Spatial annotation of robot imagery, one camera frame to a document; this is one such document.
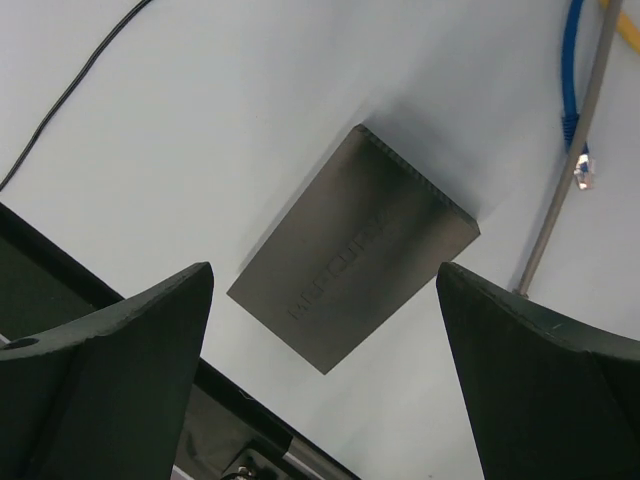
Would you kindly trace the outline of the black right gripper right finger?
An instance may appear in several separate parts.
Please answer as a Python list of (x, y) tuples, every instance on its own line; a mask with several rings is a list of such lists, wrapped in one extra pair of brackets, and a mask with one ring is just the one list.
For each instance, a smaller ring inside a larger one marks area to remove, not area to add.
[(635, 479), (639, 344), (448, 262), (436, 288), (488, 479)]

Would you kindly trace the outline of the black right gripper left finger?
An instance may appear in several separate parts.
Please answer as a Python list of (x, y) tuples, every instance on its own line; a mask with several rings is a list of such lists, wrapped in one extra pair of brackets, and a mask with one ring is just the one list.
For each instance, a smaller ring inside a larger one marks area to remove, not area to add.
[(196, 263), (1, 350), (5, 479), (167, 479), (214, 289)]

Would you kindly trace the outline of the black network switch box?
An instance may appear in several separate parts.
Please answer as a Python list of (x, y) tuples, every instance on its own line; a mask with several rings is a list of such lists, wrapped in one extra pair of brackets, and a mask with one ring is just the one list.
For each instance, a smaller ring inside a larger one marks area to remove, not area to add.
[(359, 125), (228, 294), (327, 373), (479, 234), (471, 215)]

